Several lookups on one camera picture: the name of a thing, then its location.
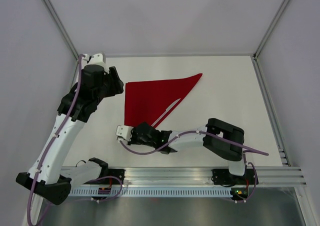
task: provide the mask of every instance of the gray wall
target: gray wall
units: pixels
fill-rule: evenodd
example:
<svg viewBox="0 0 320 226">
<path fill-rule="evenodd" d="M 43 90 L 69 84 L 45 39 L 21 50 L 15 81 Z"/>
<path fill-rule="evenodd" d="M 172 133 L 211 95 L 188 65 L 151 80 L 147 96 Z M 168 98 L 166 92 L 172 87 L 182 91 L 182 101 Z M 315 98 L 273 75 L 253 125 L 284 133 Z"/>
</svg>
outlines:
<svg viewBox="0 0 320 226">
<path fill-rule="evenodd" d="M 320 1 L 292 0 L 260 57 L 292 163 L 320 213 Z"/>
<path fill-rule="evenodd" d="M 0 0 L 0 225 L 21 225 L 28 190 L 15 183 L 36 160 L 75 70 L 41 0 Z"/>
</svg>

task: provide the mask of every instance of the perforated metal strip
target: perforated metal strip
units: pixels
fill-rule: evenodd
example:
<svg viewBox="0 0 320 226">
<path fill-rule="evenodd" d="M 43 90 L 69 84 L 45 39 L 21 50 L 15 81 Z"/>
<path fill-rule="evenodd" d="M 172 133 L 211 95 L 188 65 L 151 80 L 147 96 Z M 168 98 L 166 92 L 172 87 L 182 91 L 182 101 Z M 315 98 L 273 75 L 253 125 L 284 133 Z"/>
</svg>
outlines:
<svg viewBox="0 0 320 226">
<path fill-rule="evenodd" d="M 81 186 L 70 192 L 69 196 L 77 197 L 103 197 L 114 196 L 119 187 L 112 187 L 110 194 L 98 193 L 97 186 Z M 229 188 L 199 188 L 199 187 L 124 187 L 120 193 L 122 197 L 173 197 L 173 198 L 229 198 Z"/>
</svg>

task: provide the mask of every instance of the gray floor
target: gray floor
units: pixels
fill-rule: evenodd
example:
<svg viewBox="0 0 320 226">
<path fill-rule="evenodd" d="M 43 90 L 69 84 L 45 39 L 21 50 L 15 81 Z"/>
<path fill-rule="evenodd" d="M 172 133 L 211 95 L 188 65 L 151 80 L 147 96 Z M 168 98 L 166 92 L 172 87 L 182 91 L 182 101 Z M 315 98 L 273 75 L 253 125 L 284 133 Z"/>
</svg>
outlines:
<svg viewBox="0 0 320 226">
<path fill-rule="evenodd" d="M 292 190 L 257 189 L 245 204 L 219 198 L 122 197 L 50 208 L 44 226 L 304 226 Z"/>
</svg>

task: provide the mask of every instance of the red cloth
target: red cloth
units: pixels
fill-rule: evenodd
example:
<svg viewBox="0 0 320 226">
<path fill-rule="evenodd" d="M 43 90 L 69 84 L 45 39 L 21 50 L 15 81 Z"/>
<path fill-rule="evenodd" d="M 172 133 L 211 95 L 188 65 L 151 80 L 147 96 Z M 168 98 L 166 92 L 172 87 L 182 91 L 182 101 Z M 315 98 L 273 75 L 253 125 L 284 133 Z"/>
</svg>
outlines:
<svg viewBox="0 0 320 226">
<path fill-rule="evenodd" d="M 152 125 L 168 107 L 176 102 L 154 125 L 156 128 L 188 95 L 202 73 L 187 78 L 128 82 L 125 84 L 124 124 L 136 127 L 143 122 Z"/>
</svg>

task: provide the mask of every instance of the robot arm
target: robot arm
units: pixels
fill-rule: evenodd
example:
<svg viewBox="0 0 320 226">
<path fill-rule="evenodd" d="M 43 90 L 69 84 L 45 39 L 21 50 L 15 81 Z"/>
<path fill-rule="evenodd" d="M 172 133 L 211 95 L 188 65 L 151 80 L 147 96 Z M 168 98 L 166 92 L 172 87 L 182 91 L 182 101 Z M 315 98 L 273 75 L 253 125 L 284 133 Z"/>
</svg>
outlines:
<svg viewBox="0 0 320 226">
<path fill-rule="evenodd" d="M 216 118 L 210 118 L 206 125 L 200 126 L 192 131 L 208 132 L 214 135 L 223 134 L 223 138 L 239 144 L 243 144 L 244 130 L 221 121 Z M 118 141 L 125 141 L 128 145 L 146 145 L 155 149 L 171 142 L 182 131 L 159 131 L 148 125 L 146 122 L 137 127 L 120 125 L 116 129 Z M 221 141 L 205 134 L 186 134 L 173 140 L 169 146 L 159 150 L 162 154 L 175 153 L 189 148 L 205 147 L 216 155 L 228 161 L 229 172 L 232 175 L 243 176 L 245 173 L 245 164 L 243 161 L 243 150 L 241 147 Z"/>
<path fill-rule="evenodd" d="M 34 192 L 53 204 L 61 204 L 68 196 L 70 190 L 99 177 L 108 175 L 108 164 L 97 158 L 74 169 L 61 168 L 76 136 L 89 120 L 92 113 L 97 110 L 102 99 L 123 93 L 123 82 L 120 80 L 115 67 L 105 71 L 105 57 L 98 53 L 93 56 L 85 55 L 82 59 L 84 68 L 81 71 L 81 85 L 75 106 L 65 125 L 58 135 L 57 128 L 62 124 L 75 97 L 77 83 L 65 95 L 58 107 L 58 115 L 52 132 L 40 156 L 28 170 L 16 177 L 16 182 L 27 189 L 31 189 L 36 172 L 39 172 Z M 37 169 L 40 158 L 45 152 L 49 141 L 56 137 L 43 161 L 41 170 Z"/>
</svg>

